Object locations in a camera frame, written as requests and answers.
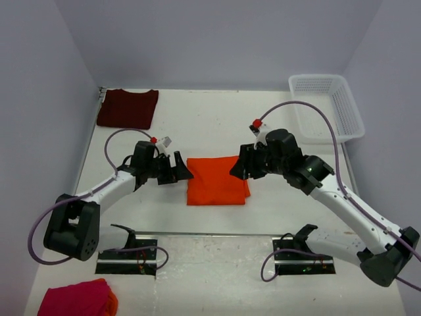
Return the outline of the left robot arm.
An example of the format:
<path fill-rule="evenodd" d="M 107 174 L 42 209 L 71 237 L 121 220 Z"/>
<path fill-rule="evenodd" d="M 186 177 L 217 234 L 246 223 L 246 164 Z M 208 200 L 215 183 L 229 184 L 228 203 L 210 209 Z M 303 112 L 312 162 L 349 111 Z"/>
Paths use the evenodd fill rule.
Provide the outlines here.
<path fill-rule="evenodd" d="M 100 245 L 101 215 L 125 196 L 137 191 L 149 179 L 159 185 L 190 180 L 179 151 L 174 152 L 175 165 L 166 148 L 170 138 L 138 141 L 109 178 L 80 196 L 61 195 L 52 210 L 43 245 L 52 251 L 80 261 L 88 260 Z"/>

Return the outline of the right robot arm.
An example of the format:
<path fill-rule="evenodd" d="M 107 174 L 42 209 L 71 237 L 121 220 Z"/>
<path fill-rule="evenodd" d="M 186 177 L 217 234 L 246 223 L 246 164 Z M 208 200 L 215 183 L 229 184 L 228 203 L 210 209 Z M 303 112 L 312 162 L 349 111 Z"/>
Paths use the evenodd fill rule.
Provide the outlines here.
<path fill-rule="evenodd" d="M 251 128 L 252 144 L 241 145 L 230 174 L 241 180 L 267 174 L 283 176 L 287 183 L 320 202 L 339 217 L 353 235 L 306 224 L 293 237 L 293 251 L 302 258 L 330 256 L 360 267 L 379 286 L 388 287 L 412 257 L 420 235 L 400 228 L 379 215 L 337 179 L 334 169 L 315 155 L 305 155 L 286 129 Z"/>

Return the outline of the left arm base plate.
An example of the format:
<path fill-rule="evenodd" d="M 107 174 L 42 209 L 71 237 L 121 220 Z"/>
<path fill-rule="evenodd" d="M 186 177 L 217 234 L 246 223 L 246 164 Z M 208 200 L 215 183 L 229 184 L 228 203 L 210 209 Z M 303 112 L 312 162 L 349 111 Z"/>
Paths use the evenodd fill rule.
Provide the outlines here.
<path fill-rule="evenodd" d="M 157 249 L 137 252 L 104 251 L 97 258 L 97 275 L 150 275 L 156 276 Z"/>

